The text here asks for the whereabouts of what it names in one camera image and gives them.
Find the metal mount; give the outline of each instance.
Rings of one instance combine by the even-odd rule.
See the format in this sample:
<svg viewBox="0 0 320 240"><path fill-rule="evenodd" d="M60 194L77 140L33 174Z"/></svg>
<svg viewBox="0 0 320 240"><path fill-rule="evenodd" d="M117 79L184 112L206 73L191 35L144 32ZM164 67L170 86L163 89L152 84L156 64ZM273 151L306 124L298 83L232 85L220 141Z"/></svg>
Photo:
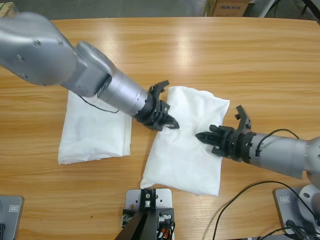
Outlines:
<svg viewBox="0 0 320 240"><path fill-rule="evenodd" d="M171 190L138 189L129 190L125 197L125 209L122 212L123 228L115 240L156 240L161 238L166 226L174 228L175 216L172 208ZM174 240L172 231L164 235Z"/></svg>
<svg viewBox="0 0 320 240"><path fill-rule="evenodd" d="M303 188L293 188L293 190L299 194L307 206L320 218L320 189L313 185L307 185ZM277 189L274 191L274 196L283 227L287 227L288 225L300 226L306 229L306 234L308 235L320 232L320 222L316 222L297 195L290 189ZM294 234L291 229L287 229L285 232L289 235Z"/></svg>

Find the folded white towel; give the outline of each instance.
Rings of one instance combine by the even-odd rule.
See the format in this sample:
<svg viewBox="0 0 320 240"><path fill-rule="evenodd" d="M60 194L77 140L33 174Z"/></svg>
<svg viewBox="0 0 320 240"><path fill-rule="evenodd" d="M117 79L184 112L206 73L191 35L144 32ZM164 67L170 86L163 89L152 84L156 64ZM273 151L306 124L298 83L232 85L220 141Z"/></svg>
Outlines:
<svg viewBox="0 0 320 240"><path fill-rule="evenodd" d="M84 98L101 109L117 109L97 97ZM59 164L130 155L132 118L99 110L69 91L59 146Z"/></svg>
<svg viewBox="0 0 320 240"><path fill-rule="evenodd" d="M168 89L168 113L179 129L164 127L153 142L140 187L162 184L199 195L218 195L222 157L195 135L222 125L229 100L184 86Z"/></svg>

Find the floor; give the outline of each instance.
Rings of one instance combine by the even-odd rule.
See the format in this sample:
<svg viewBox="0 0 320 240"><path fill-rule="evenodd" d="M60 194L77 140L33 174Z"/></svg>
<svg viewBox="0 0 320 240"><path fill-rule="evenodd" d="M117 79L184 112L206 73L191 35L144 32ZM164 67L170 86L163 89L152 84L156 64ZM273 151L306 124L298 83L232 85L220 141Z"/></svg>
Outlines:
<svg viewBox="0 0 320 240"><path fill-rule="evenodd" d="M0 0L13 1L19 11L42 14L51 20L123 17L199 17L206 0ZM244 13L257 17L269 0L255 0ZM302 0L281 0L267 17L317 20L309 9L301 15Z"/></svg>

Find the screw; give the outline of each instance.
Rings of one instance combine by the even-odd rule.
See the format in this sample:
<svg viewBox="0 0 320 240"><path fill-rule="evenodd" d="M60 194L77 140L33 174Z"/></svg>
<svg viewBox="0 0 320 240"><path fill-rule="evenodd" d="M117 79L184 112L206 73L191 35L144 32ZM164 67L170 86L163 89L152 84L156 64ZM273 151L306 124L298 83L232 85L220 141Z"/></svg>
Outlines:
<svg viewBox="0 0 320 240"><path fill-rule="evenodd" d="M35 45L36 47L40 47L41 46L41 42L36 39L36 40L33 41L33 45Z"/></svg>
<svg viewBox="0 0 320 240"><path fill-rule="evenodd" d="M22 62L25 60L25 58L19 54L16 55L15 59L17 59L19 62Z"/></svg>
<svg viewBox="0 0 320 240"><path fill-rule="evenodd" d="M58 44L59 44L60 46L62 46L62 45L64 44L64 42L63 42L61 39L58 39Z"/></svg>

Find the gray metal plate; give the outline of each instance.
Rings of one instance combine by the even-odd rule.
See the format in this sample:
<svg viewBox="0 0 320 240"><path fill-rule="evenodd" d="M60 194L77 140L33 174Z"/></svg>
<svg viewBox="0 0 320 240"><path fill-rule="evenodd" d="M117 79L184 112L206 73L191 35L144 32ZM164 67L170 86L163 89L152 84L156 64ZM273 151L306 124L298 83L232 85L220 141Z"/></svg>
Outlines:
<svg viewBox="0 0 320 240"><path fill-rule="evenodd" d="M301 192L301 190L303 190L303 192L306 192L308 189L306 187L304 187L304 188L295 187L295 188L293 188L293 190L297 194L299 194ZM318 231L320 229L320 227L317 226L316 223L311 223L309 221L305 221L305 218L302 216L301 209L299 207L299 201L300 200L298 199L298 197L290 189L288 189L288 188L277 189L275 191L275 197L276 197L277 207L278 207L279 212L280 212L280 217L281 217L281 220L282 220L282 225L284 227L287 226L286 222L288 220L292 220L297 226L306 227L305 224L310 224L310 226L314 226L316 231ZM313 210L314 213L316 213L315 209L313 208L315 206L312 207L311 205L309 205L309 207L310 207L311 210ZM294 234L294 232L292 230L290 230L290 229L285 230L285 232L287 234Z"/></svg>
<svg viewBox="0 0 320 240"><path fill-rule="evenodd" d="M159 188L155 190L158 198L155 200L155 206L157 209L171 209L172 193L168 188ZM137 211L140 206L140 189L129 190L125 195L125 209Z"/></svg>
<svg viewBox="0 0 320 240"><path fill-rule="evenodd" d="M16 238L23 204L22 196L0 195L0 223L5 224L3 240Z"/></svg>

